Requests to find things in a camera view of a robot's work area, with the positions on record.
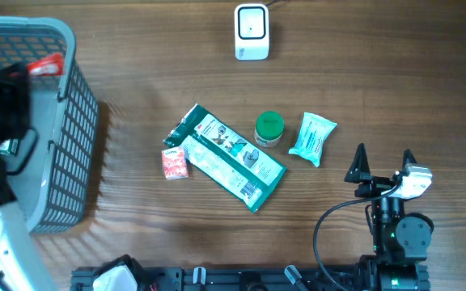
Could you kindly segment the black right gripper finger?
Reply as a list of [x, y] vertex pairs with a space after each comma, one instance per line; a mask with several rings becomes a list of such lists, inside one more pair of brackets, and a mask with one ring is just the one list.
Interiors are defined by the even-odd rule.
[[347, 171], [344, 181], [347, 183], [363, 183], [371, 179], [371, 171], [366, 155], [364, 143], [360, 143], [356, 149], [354, 160]]
[[417, 166], [417, 161], [413, 156], [413, 153], [410, 149], [404, 151], [403, 162], [402, 162], [402, 171], [410, 172], [412, 168]]

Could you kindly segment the mint toilet wipes pack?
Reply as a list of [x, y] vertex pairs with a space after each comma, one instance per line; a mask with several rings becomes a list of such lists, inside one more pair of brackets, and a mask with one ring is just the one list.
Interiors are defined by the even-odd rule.
[[319, 167], [324, 143], [336, 127], [335, 122], [314, 113], [304, 112], [296, 142], [288, 153], [298, 155]]

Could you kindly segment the green white wipes packet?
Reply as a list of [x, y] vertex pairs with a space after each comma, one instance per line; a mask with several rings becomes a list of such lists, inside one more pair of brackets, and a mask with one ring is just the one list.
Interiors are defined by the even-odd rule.
[[256, 212], [270, 197], [286, 167], [195, 104], [163, 143]]

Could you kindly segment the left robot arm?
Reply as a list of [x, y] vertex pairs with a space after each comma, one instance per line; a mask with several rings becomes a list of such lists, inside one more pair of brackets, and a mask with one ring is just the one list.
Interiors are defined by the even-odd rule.
[[[17, 63], [0, 70], [0, 145], [25, 137], [30, 129], [29, 74], [25, 64]], [[7, 170], [0, 155], [0, 290], [55, 290], [7, 182], [22, 169]]]

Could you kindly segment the red tissue pack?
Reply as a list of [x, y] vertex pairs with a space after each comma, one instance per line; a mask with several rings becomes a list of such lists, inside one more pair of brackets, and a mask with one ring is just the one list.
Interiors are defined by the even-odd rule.
[[173, 147], [162, 151], [163, 173], [167, 180], [189, 177], [185, 152], [182, 147]]

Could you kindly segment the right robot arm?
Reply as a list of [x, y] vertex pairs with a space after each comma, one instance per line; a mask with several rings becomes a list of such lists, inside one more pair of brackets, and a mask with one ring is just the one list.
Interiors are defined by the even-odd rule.
[[371, 174], [361, 143], [345, 176], [355, 183], [357, 198], [368, 205], [366, 222], [373, 238], [373, 255], [363, 255], [354, 267], [353, 290], [428, 290], [425, 266], [434, 223], [421, 213], [406, 213], [405, 202], [420, 197], [432, 184], [431, 170], [406, 150], [402, 169], [391, 178]]

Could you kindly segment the small black white box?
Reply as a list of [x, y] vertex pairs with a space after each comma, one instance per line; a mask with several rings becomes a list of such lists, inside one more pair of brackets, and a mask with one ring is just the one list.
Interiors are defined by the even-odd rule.
[[10, 139], [0, 145], [0, 154], [15, 156], [19, 151], [19, 139]]

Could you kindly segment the red coffee stick sachet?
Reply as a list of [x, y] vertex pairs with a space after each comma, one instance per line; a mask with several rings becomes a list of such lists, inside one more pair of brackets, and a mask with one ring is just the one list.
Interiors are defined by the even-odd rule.
[[27, 65], [31, 76], [60, 76], [64, 71], [64, 57], [61, 53], [53, 53]]

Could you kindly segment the green lid jar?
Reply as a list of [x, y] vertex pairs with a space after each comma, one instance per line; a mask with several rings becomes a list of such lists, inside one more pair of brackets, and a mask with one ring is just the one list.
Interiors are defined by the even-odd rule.
[[282, 116], [274, 111], [261, 113], [255, 125], [255, 141], [263, 147], [275, 146], [281, 139], [285, 129]]

